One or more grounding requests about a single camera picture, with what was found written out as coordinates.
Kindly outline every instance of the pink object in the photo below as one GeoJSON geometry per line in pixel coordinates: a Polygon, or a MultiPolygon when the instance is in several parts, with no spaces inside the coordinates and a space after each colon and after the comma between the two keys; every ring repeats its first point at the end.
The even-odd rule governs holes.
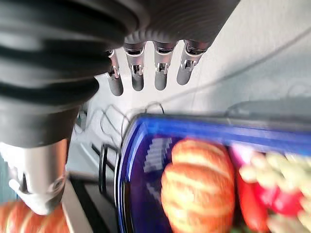
{"type": "Polygon", "coordinates": [[[229,149],[231,160],[237,169],[245,164],[249,165],[255,153],[256,151],[252,147],[240,144],[233,144],[229,149]]]}
{"type": "Polygon", "coordinates": [[[255,184],[255,195],[257,199],[278,214],[285,216],[297,216],[302,210],[300,200],[303,194],[300,191],[287,193],[281,191],[278,186],[275,188],[262,188],[258,183],[255,184]]]}

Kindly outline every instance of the white vegetable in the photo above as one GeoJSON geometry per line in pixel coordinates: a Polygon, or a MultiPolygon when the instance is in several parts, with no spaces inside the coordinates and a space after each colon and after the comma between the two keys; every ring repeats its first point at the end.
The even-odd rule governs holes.
{"type": "Polygon", "coordinates": [[[308,179],[302,180],[299,188],[305,197],[311,198],[311,178],[310,177],[308,179]]]}
{"type": "Polygon", "coordinates": [[[298,213],[298,219],[304,227],[311,231],[311,214],[308,214],[304,211],[298,213]]]}
{"type": "Polygon", "coordinates": [[[267,169],[270,168],[270,165],[267,162],[266,157],[262,153],[255,153],[251,158],[251,164],[259,169],[267,169]]]}
{"type": "Polygon", "coordinates": [[[272,169],[257,170],[257,181],[263,188],[274,188],[282,178],[281,175],[272,169]]]}
{"type": "Polygon", "coordinates": [[[311,199],[303,198],[300,201],[302,208],[309,214],[311,214],[311,199]]]}
{"type": "Polygon", "coordinates": [[[256,170],[250,165],[244,165],[240,168],[239,173],[242,179],[247,183],[255,183],[256,179],[256,170]]]}
{"type": "Polygon", "coordinates": [[[285,178],[280,178],[277,181],[277,185],[279,186],[280,190],[286,193],[292,193],[292,192],[299,190],[297,183],[289,181],[285,178]]]}
{"type": "Polygon", "coordinates": [[[267,225],[273,233],[309,233],[296,217],[273,215],[268,218],[267,225]]]}
{"type": "Polygon", "coordinates": [[[306,164],[305,157],[301,156],[299,154],[296,154],[296,153],[285,153],[285,157],[291,163],[301,164],[301,165],[306,164]]]}
{"type": "Polygon", "coordinates": [[[308,164],[309,166],[311,166],[311,157],[306,157],[305,159],[306,159],[306,161],[307,161],[307,164],[308,164]]]}
{"type": "Polygon", "coordinates": [[[276,170],[280,170],[282,164],[288,164],[289,161],[278,152],[268,152],[266,153],[266,159],[268,164],[276,170]]]}
{"type": "Polygon", "coordinates": [[[301,165],[282,163],[279,168],[286,180],[297,185],[299,185],[302,180],[307,178],[307,173],[301,165]]]}

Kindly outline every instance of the white wall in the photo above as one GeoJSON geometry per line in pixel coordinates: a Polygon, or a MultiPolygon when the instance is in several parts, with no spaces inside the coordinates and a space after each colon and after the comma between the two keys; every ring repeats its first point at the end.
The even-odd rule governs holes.
{"type": "MultiPolygon", "coordinates": [[[[112,103],[127,112],[152,101],[162,102],[167,112],[223,112],[248,101],[241,104],[243,111],[311,116],[310,0],[241,0],[185,86],[176,82],[182,48],[183,42],[179,42],[167,87],[158,91],[154,87],[153,44],[146,44],[145,87],[140,92],[132,89],[123,49],[117,50],[124,93],[113,96],[105,76],[97,77],[100,90],[90,102],[88,117],[94,109],[112,103]]],[[[108,115],[120,128],[122,117],[114,111],[108,115]]],[[[99,117],[93,120],[90,131],[109,141],[100,130],[99,117]]],[[[112,132],[106,121],[104,125],[112,132]]]]}

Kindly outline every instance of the black handle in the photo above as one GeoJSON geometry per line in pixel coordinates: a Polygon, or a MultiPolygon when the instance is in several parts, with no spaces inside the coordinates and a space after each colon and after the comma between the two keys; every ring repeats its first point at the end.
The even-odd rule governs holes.
{"type": "Polygon", "coordinates": [[[99,192],[107,198],[109,202],[115,205],[115,201],[107,193],[106,166],[108,166],[115,173],[115,166],[107,160],[107,155],[110,150],[114,151],[117,157],[119,155],[117,148],[109,144],[102,145],[101,153],[99,155],[98,188],[99,192]]]}
{"type": "Polygon", "coordinates": [[[87,192],[86,184],[88,184],[88,181],[85,180],[84,178],[79,177],[79,175],[77,176],[70,175],[70,182],[72,184],[74,192],[76,193],[79,203],[81,204],[81,207],[87,217],[87,220],[93,230],[92,232],[109,233],[110,230],[108,226],[101,217],[99,211],[96,208],[96,205],[94,204],[92,198],[87,192]]]}

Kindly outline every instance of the white surface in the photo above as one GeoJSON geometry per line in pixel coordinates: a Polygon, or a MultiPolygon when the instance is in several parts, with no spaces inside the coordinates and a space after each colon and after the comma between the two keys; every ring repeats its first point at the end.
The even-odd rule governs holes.
{"type": "Polygon", "coordinates": [[[66,181],[62,204],[70,233],[92,232],[92,228],[69,180],[66,181]]]}
{"type": "MultiPolygon", "coordinates": [[[[151,42],[146,44],[145,87],[140,92],[133,90],[125,53],[123,48],[118,49],[124,93],[115,97],[110,92],[106,77],[98,76],[100,90],[90,101],[88,117],[94,109],[105,108],[109,104],[115,104],[127,112],[152,101],[162,102],[167,112],[208,114],[224,112],[237,104],[234,108],[240,109],[240,112],[309,117],[310,12],[310,0],[241,0],[185,86],[176,82],[183,42],[177,44],[167,87],[163,91],[156,90],[154,86],[154,47],[151,42]],[[208,85],[222,79],[227,80],[217,85],[208,85]]],[[[109,111],[108,115],[120,129],[122,116],[115,111],[109,111]]],[[[91,131],[99,138],[110,141],[101,132],[99,118],[98,113],[92,122],[91,131]]],[[[120,141],[120,137],[106,121],[104,128],[120,141]]],[[[90,136],[79,137],[80,140],[88,140],[90,136]]]]}
{"type": "Polygon", "coordinates": [[[71,142],[66,171],[75,171],[98,177],[99,156],[88,143],[71,142]]]}

